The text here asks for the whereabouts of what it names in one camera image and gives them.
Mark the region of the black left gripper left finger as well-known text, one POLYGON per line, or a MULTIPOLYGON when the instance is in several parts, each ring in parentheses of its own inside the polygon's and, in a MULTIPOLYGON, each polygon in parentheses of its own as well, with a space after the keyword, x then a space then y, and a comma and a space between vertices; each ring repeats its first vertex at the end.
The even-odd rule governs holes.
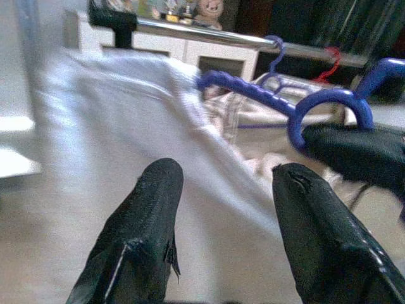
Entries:
POLYGON ((171 158, 148 165, 109 216, 68 303, 163 303, 180 275, 175 221, 184 175, 171 158))

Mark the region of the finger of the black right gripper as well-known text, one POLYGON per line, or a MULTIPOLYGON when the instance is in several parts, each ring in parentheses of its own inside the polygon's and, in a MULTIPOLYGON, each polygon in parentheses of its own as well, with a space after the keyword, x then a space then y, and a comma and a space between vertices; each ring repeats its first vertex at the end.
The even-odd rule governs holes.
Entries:
POLYGON ((345 180, 366 182, 404 198, 404 129, 318 123, 305 127, 302 136, 308 155, 345 180))

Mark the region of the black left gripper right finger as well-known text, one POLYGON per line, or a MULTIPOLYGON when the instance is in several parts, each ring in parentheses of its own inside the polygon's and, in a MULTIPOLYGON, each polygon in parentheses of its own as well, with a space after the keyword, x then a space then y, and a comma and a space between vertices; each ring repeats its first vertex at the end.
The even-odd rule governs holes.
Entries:
POLYGON ((273 200, 303 303, 404 303, 404 277, 330 184, 299 163, 273 168, 273 200))

